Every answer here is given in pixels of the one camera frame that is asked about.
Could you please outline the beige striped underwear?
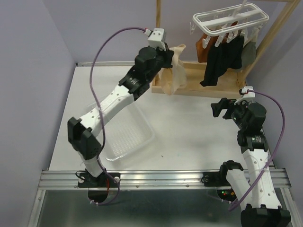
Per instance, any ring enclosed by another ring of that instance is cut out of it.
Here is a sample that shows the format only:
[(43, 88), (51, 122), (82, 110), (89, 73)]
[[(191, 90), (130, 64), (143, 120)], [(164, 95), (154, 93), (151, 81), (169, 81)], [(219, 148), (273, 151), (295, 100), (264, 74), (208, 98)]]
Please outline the beige striped underwear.
[(162, 68), (158, 73), (161, 89), (167, 95), (173, 95), (179, 88), (185, 88), (187, 85), (186, 70), (183, 61), (179, 58), (185, 48), (185, 44), (171, 47), (170, 50), (174, 51), (173, 67), (169, 69)]

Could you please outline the black underwear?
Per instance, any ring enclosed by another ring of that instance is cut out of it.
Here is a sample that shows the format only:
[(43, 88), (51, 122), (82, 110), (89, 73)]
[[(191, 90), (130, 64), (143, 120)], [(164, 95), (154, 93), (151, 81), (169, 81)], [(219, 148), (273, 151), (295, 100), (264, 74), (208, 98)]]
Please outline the black underwear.
[(216, 86), (218, 78), (228, 69), (240, 69), (243, 44), (244, 37), (241, 35), (229, 43), (219, 44), (218, 47), (213, 44), (208, 52), (204, 80), (200, 82), (200, 85), (203, 87)]

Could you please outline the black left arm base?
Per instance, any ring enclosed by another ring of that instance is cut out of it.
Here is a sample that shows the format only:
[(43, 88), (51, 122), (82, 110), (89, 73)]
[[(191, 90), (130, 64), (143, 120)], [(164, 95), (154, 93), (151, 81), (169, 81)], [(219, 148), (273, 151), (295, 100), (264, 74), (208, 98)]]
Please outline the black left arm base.
[(102, 173), (98, 177), (93, 177), (87, 170), (76, 171), (79, 188), (117, 188), (118, 184), (113, 180), (115, 177), (120, 178), (120, 173), (109, 173), (112, 178)]

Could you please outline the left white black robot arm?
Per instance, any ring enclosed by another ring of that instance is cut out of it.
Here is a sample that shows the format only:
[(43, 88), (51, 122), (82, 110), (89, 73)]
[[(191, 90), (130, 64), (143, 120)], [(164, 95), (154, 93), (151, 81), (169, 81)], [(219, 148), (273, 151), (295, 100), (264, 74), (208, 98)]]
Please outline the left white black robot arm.
[(112, 118), (149, 89), (161, 69), (172, 68), (173, 55), (174, 51), (168, 47), (164, 50), (150, 46), (142, 48), (134, 65), (104, 100), (79, 119), (68, 120), (68, 141), (79, 153), (94, 186), (105, 182), (106, 171), (99, 158), (105, 142), (99, 142), (97, 136), (105, 133), (105, 125)]

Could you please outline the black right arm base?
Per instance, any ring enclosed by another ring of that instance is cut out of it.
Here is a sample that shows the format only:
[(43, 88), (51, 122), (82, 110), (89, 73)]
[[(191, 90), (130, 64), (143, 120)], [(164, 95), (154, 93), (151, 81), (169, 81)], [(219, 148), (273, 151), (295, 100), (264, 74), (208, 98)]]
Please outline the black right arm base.
[(248, 183), (244, 172), (240, 169), (227, 170), (226, 173), (220, 171), (203, 172), (201, 182), (205, 187), (233, 187)]

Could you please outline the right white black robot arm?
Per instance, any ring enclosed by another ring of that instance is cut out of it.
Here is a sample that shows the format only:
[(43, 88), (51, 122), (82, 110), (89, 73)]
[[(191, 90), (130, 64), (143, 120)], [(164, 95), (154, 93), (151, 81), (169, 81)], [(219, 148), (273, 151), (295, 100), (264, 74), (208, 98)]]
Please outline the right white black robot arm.
[(218, 172), (218, 180), (229, 184), (236, 195), (231, 209), (241, 208), (243, 227), (286, 227), (291, 214), (284, 210), (273, 186), (268, 157), (267, 139), (261, 131), (266, 119), (266, 109), (259, 103), (222, 98), (212, 103), (213, 116), (222, 110), (226, 120), (238, 126), (237, 142), (245, 160), (249, 180), (247, 181), (240, 163), (224, 162)]

